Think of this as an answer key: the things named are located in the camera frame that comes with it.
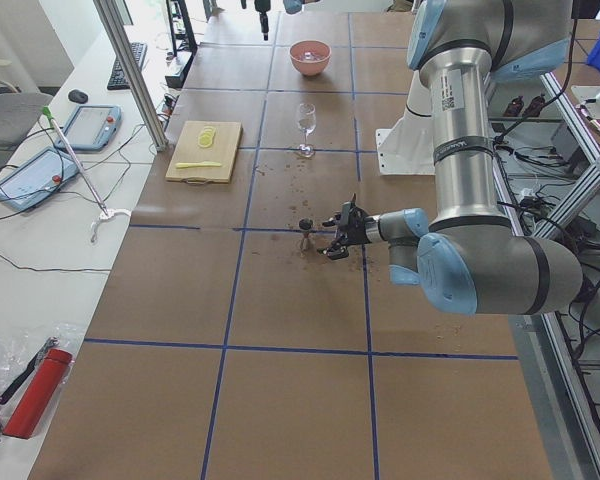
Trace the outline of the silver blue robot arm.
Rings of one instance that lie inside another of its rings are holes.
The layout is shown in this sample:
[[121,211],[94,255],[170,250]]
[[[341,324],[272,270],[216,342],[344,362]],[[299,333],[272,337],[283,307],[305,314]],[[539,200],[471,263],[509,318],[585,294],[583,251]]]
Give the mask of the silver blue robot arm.
[[272,9],[272,6],[280,6],[287,14],[293,15],[302,11],[306,1],[303,0],[255,0],[254,8],[259,13],[267,13]]
[[582,271],[563,245],[516,236],[499,210],[489,136],[487,81],[551,72],[567,56],[569,1],[426,1],[408,45],[408,66],[430,92],[437,217],[419,208],[371,216],[346,202],[329,220],[325,253],[385,242],[390,278],[417,285],[437,309],[533,315],[578,294]]

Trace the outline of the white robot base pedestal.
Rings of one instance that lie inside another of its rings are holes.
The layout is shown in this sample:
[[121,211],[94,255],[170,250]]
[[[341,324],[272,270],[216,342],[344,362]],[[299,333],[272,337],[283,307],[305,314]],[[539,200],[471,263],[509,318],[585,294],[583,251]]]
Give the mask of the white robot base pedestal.
[[403,116],[391,129],[376,130],[381,175],[433,175],[432,110],[429,90],[412,77]]

